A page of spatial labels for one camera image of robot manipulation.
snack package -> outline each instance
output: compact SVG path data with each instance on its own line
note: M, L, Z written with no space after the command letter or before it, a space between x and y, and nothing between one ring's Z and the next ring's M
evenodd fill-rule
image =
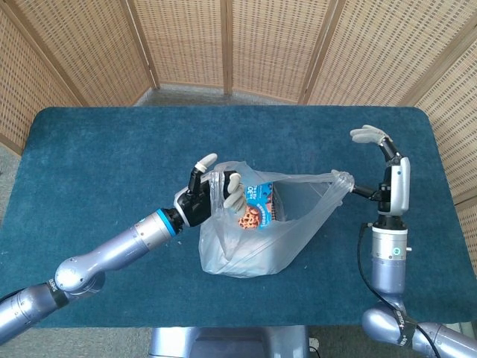
M245 214L238 220L244 229L262 229L275 219L274 184L271 182L245 187L247 208Z

wicker screen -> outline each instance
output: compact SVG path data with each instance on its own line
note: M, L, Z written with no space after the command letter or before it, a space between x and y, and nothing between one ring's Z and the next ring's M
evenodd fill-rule
M469 250L470 261L477 274L477 205L457 212Z
M130 0L159 82L222 86L220 0Z
M309 103L398 104L475 9L472 1L347 1Z
M133 104L150 86L119 1L15 0L89 105Z
M452 195L477 188L477 41L417 106L431 119Z
M0 134L10 149L20 153L38 111L78 103L1 10L0 51Z
M330 1L233 1L233 87L297 101Z

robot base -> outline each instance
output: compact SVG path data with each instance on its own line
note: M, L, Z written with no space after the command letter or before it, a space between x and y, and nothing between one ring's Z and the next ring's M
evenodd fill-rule
M149 358L309 357L307 326L154 328Z

white fingertip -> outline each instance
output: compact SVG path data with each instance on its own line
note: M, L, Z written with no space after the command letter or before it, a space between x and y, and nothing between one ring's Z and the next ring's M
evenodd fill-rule
M231 193L227 199L224 201L224 208L228 209L229 207L233 206L234 203L245 195L244 190L242 190L243 186L239 185L235 192Z
M232 209L234 211L239 211L240 208L243 206L244 202L245 202L245 198L240 198L235 203L233 203Z
M382 130L382 129L379 129L379 128L376 128L372 125L363 125L363 129L371 129L373 131L376 131L376 132L380 132L380 133L383 133L385 134L385 132Z
M362 129L353 129L350 131L350 136L355 136L356 134L359 134L362 131Z
M356 134L376 134L376 131L373 131L372 129L365 129L365 128L359 128L359 129L353 129L350 133L356 135Z
M204 158L196 162L195 168L205 173L207 171L207 168L209 168L213 163L215 163L217 158L218 156L216 153L211 153L209 155L206 155Z
M245 214L245 209L247 208L247 202L245 199L241 202L240 207L236 210L236 213L240 216L243 216Z
M229 186L227 187L227 192L229 194L232 194L237 189L237 186L240 184L240 179L241 176L239 173L233 173L230 175L230 182Z
M380 144L384 136L380 133L359 133L353 136L353 142L356 143L376 143Z

transparent plastic bag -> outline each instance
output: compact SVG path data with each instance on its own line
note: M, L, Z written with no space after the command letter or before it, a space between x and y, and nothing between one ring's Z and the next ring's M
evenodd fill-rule
M244 229L239 217L223 208L223 171L235 170L245 188L273 182L275 219L266 227ZM287 267L353 189L346 172L285 175L258 172L245 162L218 164L208 173L211 217L200 227L202 269L210 274L255 277Z

